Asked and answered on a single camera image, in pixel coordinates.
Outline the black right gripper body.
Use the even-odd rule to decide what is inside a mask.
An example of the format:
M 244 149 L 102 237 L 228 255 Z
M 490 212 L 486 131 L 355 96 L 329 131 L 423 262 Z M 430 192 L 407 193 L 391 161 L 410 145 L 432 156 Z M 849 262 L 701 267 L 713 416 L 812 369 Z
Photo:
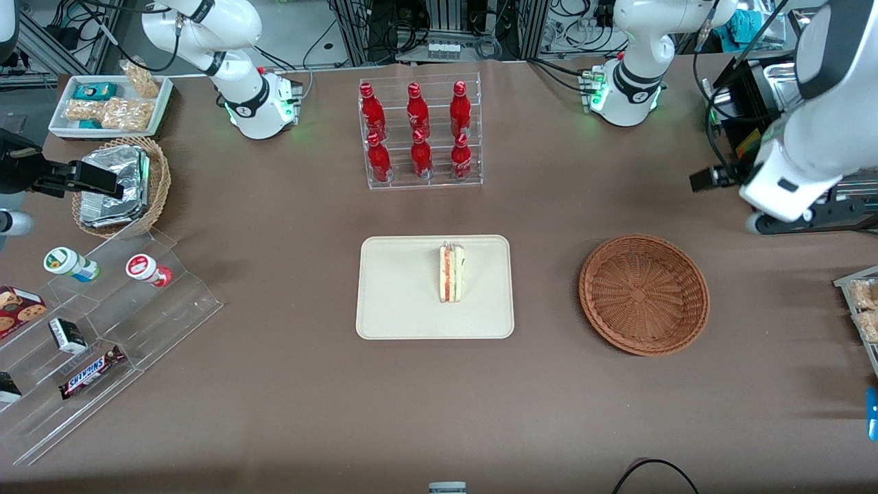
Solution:
M 38 181 L 45 171 L 42 148 L 1 128 L 1 193 L 42 193 Z

